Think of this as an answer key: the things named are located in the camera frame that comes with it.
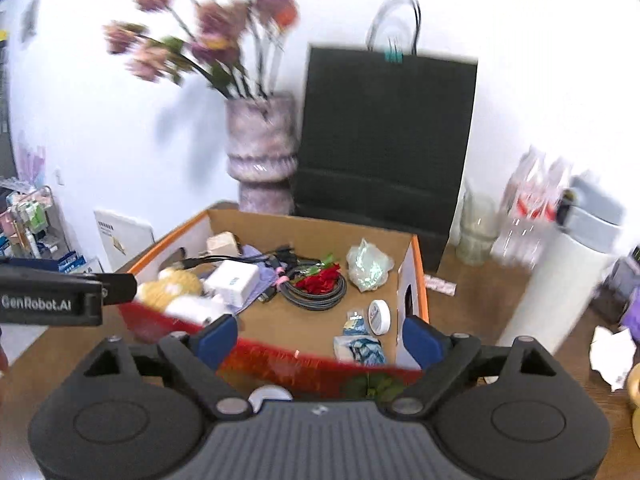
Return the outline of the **white cream bottle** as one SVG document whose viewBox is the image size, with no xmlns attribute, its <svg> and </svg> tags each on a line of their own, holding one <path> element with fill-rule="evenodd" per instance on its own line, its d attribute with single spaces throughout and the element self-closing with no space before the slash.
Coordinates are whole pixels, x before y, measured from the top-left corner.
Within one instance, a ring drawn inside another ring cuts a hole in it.
<svg viewBox="0 0 640 480">
<path fill-rule="evenodd" d="M 257 264 L 226 260 L 206 278 L 203 290 L 208 294 L 220 295 L 228 306 L 241 309 L 247 305 L 258 282 Z"/>
</svg>

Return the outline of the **blue white snack packet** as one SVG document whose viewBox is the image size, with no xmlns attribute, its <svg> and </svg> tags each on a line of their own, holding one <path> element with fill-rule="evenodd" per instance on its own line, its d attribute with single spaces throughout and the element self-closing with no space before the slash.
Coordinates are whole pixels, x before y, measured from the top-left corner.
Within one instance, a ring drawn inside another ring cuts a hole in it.
<svg viewBox="0 0 640 480">
<path fill-rule="evenodd" d="M 333 339 L 335 359 L 342 363 L 364 366 L 386 364 L 381 341 L 370 333 L 367 322 L 359 311 L 348 311 L 342 333 Z"/>
</svg>

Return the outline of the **black paper bag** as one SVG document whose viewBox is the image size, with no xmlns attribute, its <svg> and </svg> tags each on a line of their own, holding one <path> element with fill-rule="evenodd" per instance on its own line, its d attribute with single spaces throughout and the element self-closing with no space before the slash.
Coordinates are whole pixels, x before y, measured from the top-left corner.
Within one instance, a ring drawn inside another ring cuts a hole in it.
<svg viewBox="0 0 640 480">
<path fill-rule="evenodd" d="M 477 64 L 420 55 L 418 0 L 387 1 L 362 49 L 309 50 L 296 211 L 416 234 L 435 271 L 457 209 Z M 397 44 L 401 64 L 385 61 Z"/>
</svg>

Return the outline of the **iridescent white bagged item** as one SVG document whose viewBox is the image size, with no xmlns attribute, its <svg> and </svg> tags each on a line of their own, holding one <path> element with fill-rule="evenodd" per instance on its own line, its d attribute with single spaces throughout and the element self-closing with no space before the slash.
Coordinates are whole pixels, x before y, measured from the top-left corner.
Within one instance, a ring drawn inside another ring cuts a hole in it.
<svg viewBox="0 0 640 480">
<path fill-rule="evenodd" d="M 385 285 L 395 264 L 392 257 L 365 238 L 349 248 L 346 261 L 349 281 L 360 292 L 373 292 Z"/>
</svg>

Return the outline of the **purple cloth item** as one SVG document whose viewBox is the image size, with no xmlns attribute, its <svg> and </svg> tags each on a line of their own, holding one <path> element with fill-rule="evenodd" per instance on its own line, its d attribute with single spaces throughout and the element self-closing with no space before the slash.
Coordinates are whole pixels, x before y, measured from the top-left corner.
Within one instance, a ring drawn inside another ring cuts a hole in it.
<svg viewBox="0 0 640 480">
<path fill-rule="evenodd" d="M 620 326 L 628 328 L 632 339 L 640 344 L 640 286 L 631 293 L 626 311 L 620 320 Z"/>
</svg>

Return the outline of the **yellow mug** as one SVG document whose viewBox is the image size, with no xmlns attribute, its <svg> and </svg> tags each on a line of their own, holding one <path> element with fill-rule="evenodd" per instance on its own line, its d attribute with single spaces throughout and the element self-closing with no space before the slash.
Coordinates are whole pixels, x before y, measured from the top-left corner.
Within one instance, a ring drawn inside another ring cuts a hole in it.
<svg viewBox="0 0 640 480">
<path fill-rule="evenodd" d="M 636 364 L 626 378 L 626 391 L 631 405 L 640 408 L 640 363 Z"/>
</svg>

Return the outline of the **white ribbed bottle cap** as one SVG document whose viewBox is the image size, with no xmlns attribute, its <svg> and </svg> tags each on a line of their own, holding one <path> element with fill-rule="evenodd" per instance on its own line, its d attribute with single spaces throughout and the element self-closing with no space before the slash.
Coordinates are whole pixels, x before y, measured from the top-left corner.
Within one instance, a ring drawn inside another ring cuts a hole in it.
<svg viewBox="0 0 640 480">
<path fill-rule="evenodd" d="M 373 300 L 368 307 L 368 323 L 375 336 L 382 336 L 390 331 L 392 315 L 387 302 L 382 299 Z"/>
</svg>

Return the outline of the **hamster plush toy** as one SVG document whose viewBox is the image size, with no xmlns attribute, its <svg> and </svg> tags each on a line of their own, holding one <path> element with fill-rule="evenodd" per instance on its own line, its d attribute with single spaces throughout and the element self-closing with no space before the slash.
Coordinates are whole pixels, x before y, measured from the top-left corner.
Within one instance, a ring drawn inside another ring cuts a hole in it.
<svg viewBox="0 0 640 480">
<path fill-rule="evenodd" d="M 201 326 L 231 314 L 221 296 L 206 292 L 201 280 L 185 270 L 160 271 L 156 281 L 138 285 L 134 300 L 154 312 Z"/>
</svg>

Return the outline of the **purple ceramic vase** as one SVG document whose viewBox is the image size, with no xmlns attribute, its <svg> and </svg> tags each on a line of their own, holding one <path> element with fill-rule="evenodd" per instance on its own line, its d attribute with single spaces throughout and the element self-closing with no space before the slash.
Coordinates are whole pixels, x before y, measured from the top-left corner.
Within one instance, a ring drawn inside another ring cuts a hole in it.
<svg viewBox="0 0 640 480">
<path fill-rule="evenodd" d="M 228 175 L 239 182 L 239 210 L 294 210 L 291 178 L 298 166 L 295 99 L 289 93 L 226 103 Z"/>
</svg>

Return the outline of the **blue white floor packages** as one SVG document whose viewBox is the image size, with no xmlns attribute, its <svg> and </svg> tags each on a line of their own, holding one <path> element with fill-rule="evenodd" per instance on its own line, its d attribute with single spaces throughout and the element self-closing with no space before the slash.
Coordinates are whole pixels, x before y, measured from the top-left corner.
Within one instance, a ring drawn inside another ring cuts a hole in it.
<svg viewBox="0 0 640 480">
<path fill-rule="evenodd" d="M 86 259 L 74 250 L 58 260 L 58 270 L 65 274 L 97 274 L 103 272 L 98 258 Z"/>
</svg>

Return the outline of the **white thermos bottle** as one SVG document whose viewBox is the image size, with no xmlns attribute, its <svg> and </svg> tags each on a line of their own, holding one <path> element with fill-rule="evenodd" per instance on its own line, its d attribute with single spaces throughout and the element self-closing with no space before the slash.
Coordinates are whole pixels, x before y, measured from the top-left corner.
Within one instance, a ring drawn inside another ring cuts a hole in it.
<svg viewBox="0 0 640 480">
<path fill-rule="evenodd" d="M 623 206 L 588 174 L 570 179 L 548 242 L 497 340 L 499 347 L 527 336 L 550 353 L 559 350 L 613 260 L 624 215 Z"/>
</svg>

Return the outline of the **red artificial rose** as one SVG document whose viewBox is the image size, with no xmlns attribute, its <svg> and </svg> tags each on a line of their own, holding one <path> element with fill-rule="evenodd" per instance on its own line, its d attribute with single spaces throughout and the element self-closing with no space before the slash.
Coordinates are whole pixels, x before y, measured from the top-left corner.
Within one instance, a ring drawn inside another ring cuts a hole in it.
<svg viewBox="0 0 640 480">
<path fill-rule="evenodd" d="M 294 274 L 294 287 L 311 295 L 324 295 L 332 292 L 342 276 L 341 266 L 329 254 L 317 263 L 302 266 Z"/>
</svg>

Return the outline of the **water bottle pack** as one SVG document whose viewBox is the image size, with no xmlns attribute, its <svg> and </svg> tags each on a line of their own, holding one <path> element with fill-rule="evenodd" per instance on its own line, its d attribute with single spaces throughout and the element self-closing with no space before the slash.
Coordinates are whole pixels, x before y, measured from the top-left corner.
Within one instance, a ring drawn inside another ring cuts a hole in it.
<svg viewBox="0 0 640 480">
<path fill-rule="evenodd" d="M 501 230 L 491 249 L 499 264 L 536 266 L 555 220 L 564 176 L 562 159 L 547 165 L 534 148 L 521 157 L 500 204 Z"/>
</svg>

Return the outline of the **white power adapter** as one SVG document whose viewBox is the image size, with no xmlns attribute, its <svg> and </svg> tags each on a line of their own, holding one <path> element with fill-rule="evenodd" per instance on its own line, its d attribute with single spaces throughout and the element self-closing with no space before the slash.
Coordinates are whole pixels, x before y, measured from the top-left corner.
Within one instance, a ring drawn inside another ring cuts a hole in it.
<svg viewBox="0 0 640 480">
<path fill-rule="evenodd" d="M 241 257 L 241 252 L 234 234 L 227 231 L 215 234 L 206 240 L 205 255 L 213 260 L 235 260 Z"/>
</svg>

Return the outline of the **red orange cardboard box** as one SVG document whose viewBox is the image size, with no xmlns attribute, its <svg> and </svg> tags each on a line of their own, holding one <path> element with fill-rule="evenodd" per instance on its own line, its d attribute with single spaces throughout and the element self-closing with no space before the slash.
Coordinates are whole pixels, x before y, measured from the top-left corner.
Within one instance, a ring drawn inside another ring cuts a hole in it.
<svg viewBox="0 0 640 480">
<path fill-rule="evenodd" d="M 428 318 L 427 294 L 418 238 L 414 234 L 359 224 L 318 219 L 248 214 L 234 209 L 209 208 L 169 232 L 139 256 L 130 271 L 139 282 L 157 278 L 163 264 L 179 250 L 194 257 L 204 252 L 209 237 L 232 233 L 243 245 L 265 252 L 290 246 L 296 255 L 321 258 L 332 255 L 344 264 L 350 248 L 363 240 L 393 259 L 387 282 L 374 292 L 348 285 L 334 308 L 312 312 L 294 306 L 282 295 L 263 304 L 254 302 L 239 315 L 240 333 L 221 368 L 237 384 L 271 382 L 292 393 L 338 398 L 355 391 L 364 376 L 394 376 L 405 385 L 421 372 L 401 341 L 406 316 Z M 381 336 L 386 363 L 365 366 L 338 362 L 333 344 L 341 336 L 350 311 L 366 312 L 375 299 L 390 307 L 390 330 Z"/>
</svg>

